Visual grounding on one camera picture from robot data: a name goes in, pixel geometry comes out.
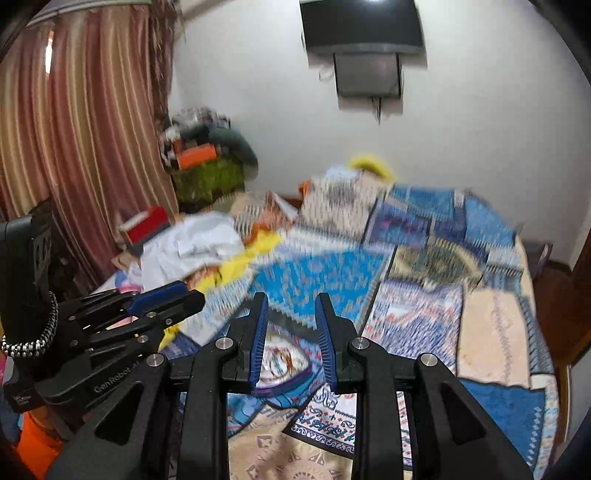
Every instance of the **blanket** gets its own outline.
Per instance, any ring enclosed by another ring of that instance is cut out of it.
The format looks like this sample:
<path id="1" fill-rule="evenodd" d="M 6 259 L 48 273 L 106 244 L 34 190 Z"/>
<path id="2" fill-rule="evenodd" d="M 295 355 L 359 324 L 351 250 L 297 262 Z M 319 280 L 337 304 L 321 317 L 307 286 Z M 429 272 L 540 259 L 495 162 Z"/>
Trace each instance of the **blanket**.
<path id="1" fill-rule="evenodd" d="M 277 247 L 208 292 L 203 320 L 181 327 L 165 351 L 197 351 L 254 293 L 268 295 L 261 380 L 252 395 L 228 397 L 231 478 L 350 476 L 356 396 L 334 395 L 324 381 L 313 315 L 321 291 L 388 352 L 434 352 L 542 477 L 556 379 L 521 240 L 489 205 L 460 190 L 323 179 L 311 182 L 296 226 L 277 233 Z M 410 480 L 404 395 L 395 400 Z"/>

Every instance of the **bed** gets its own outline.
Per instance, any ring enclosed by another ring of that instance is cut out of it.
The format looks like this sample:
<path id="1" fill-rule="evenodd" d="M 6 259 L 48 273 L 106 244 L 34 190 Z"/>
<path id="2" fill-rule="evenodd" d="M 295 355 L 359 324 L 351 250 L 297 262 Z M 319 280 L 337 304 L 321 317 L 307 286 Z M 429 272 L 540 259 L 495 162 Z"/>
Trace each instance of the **bed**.
<path id="1" fill-rule="evenodd" d="M 244 214 L 258 218 L 262 210 L 240 211 L 236 228 L 252 236 L 254 220 Z M 232 479 L 350 477 L 356 398 L 336 396 L 324 382 L 313 314 L 322 291 L 337 314 L 388 352 L 436 354 L 541 478 L 557 427 L 556 380 L 522 243 L 484 200 L 370 174 L 317 179 L 298 218 L 272 225 L 276 246 L 208 290 L 204 311 L 163 349 L 170 358 L 195 353 L 248 311 L 255 292 L 267 294 L 261 380 L 253 395 L 228 395 Z M 397 401 L 410 479 L 402 394 Z"/>

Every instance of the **fabric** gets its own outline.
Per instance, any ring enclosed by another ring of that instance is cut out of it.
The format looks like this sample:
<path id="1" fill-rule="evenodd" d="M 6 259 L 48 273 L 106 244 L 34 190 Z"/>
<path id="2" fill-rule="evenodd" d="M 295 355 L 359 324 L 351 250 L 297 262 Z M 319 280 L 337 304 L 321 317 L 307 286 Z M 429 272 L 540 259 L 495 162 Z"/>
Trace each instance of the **fabric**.
<path id="1" fill-rule="evenodd" d="M 335 395 L 324 384 L 286 432 L 328 452 L 353 459 L 356 408 L 356 394 Z"/>
<path id="2" fill-rule="evenodd" d="M 261 420 L 256 417 L 255 423 Z M 285 417 L 275 425 L 245 430 L 228 442 L 233 480 L 350 478 L 352 460 L 308 445 L 283 433 Z"/>
<path id="3" fill-rule="evenodd" d="M 275 396 L 296 386 L 312 373 L 306 353 L 289 337 L 267 329 L 261 376 L 253 392 L 256 396 Z"/>
<path id="4" fill-rule="evenodd" d="M 519 297 L 519 306 L 527 327 L 530 372 L 532 374 L 553 374 L 554 367 L 550 351 L 531 305 L 532 302 L 529 298 Z"/>
<path id="5" fill-rule="evenodd" d="M 482 272 L 478 259 L 470 252 L 430 236 L 423 249 L 398 246 L 388 278 L 429 281 L 438 285 L 465 283 L 474 288 L 482 278 Z"/>
<path id="6" fill-rule="evenodd" d="M 151 45 L 167 40 L 151 14 L 124 5 L 59 15 L 23 30 L 0 65 L 0 203 L 13 219 L 51 196 L 92 288 L 115 269 L 120 223 L 154 205 L 177 211 L 150 76 Z"/>
<path id="7" fill-rule="evenodd" d="M 207 345 L 228 322 L 248 292 L 252 273 L 205 293 L 203 310 L 178 324 L 179 331 L 198 345 Z"/>
<path id="8" fill-rule="evenodd" d="M 513 246 L 514 233 L 501 216 L 474 197 L 466 198 L 466 239 L 480 244 Z"/>
<path id="9" fill-rule="evenodd" d="M 423 248 L 428 229 L 427 219 L 377 201 L 368 222 L 364 244 L 368 247 L 383 247 L 386 251 L 392 250 L 396 245 Z"/>
<path id="10" fill-rule="evenodd" d="M 545 392 L 543 427 L 540 433 L 540 448 L 534 469 L 534 479 L 540 480 L 544 475 L 546 467 L 548 467 L 552 455 L 554 438 L 556 437 L 558 425 L 558 388 L 554 375 L 532 375 L 531 388 L 543 388 Z"/>
<path id="11" fill-rule="evenodd" d="M 359 329 L 388 261 L 385 255 L 363 250 L 278 261 L 261 269 L 251 292 L 265 292 L 269 307 L 312 329 L 316 328 L 314 299 L 320 292 L 328 292 L 336 314 Z"/>
<path id="12" fill-rule="evenodd" d="M 468 392 L 488 412 L 532 471 L 540 451 L 545 391 L 502 387 L 462 380 Z"/>
<path id="13" fill-rule="evenodd" d="M 452 217 L 449 219 L 435 218 L 431 224 L 431 234 L 457 244 L 465 242 L 466 211 L 464 208 L 455 206 Z"/>
<path id="14" fill-rule="evenodd" d="M 455 372 L 462 302 L 461 286 L 425 291 L 403 281 L 384 281 L 363 336 L 394 355 L 415 359 L 431 352 Z"/>
<path id="15" fill-rule="evenodd" d="M 372 206 L 384 193 L 382 184 L 364 177 L 315 180 L 307 188 L 300 223 L 359 242 Z"/>
<path id="16" fill-rule="evenodd" d="M 451 220 L 453 216 L 453 190 L 425 189 L 394 185 L 390 196 L 402 200 L 409 211 L 423 216 Z"/>
<path id="17" fill-rule="evenodd" d="M 259 231 L 256 240 L 248 245 L 244 252 L 221 264 L 217 271 L 203 277 L 197 283 L 195 289 L 205 292 L 215 286 L 225 285 L 237 280 L 256 257 L 269 253 L 280 242 L 281 237 L 275 232 Z"/>
<path id="18" fill-rule="evenodd" d="M 480 382 L 530 386 L 528 332 L 514 295 L 489 288 L 464 299 L 457 375 Z"/>
<path id="19" fill-rule="evenodd" d="M 487 266 L 482 274 L 482 283 L 497 290 L 510 291 L 514 295 L 521 292 L 521 270 Z"/>
<path id="20" fill-rule="evenodd" d="M 263 267 L 278 260 L 291 260 L 309 255 L 320 255 L 325 252 L 342 252 L 359 248 L 359 243 L 352 240 L 298 225 L 289 230 L 280 229 L 277 234 L 281 237 L 281 243 L 267 255 L 258 256 L 253 261 L 253 265 Z"/>
<path id="21" fill-rule="evenodd" d="M 219 212 L 189 215 L 144 245 L 144 291 L 182 280 L 204 266 L 221 265 L 244 250 L 232 218 Z"/>
<path id="22" fill-rule="evenodd" d="M 176 196 L 185 212 L 195 212 L 211 205 L 222 195 L 244 190 L 242 164 L 231 155 L 220 155 L 212 161 L 187 170 L 170 172 Z"/>

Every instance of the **orange object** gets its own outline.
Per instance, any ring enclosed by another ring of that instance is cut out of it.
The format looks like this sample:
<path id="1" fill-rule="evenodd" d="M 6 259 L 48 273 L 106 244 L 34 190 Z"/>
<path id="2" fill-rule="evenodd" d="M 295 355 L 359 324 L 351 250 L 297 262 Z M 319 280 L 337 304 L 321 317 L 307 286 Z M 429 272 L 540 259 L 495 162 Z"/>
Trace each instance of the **orange object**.
<path id="1" fill-rule="evenodd" d="M 302 198 L 305 198 L 306 193 L 308 193 L 308 188 L 310 188 L 311 184 L 311 180 L 304 180 L 302 183 L 300 183 L 298 190 L 300 191 L 300 195 L 302 196 Z"/>
<path id="2" fill-rule="evenodd" d="M 187 170 L 217 158 L 216 147 L 211 143 L 189 148 L 177 155 L 179 170 Z"/>
<path id="3" fill-rule="evenodd" d="M 16 451 L 35 478 L 45 478 L 47 469 L 60 453 L 61 446 L 62 443 L 40 427 L 29 412 L 23 415 L 21 439 Z"/>

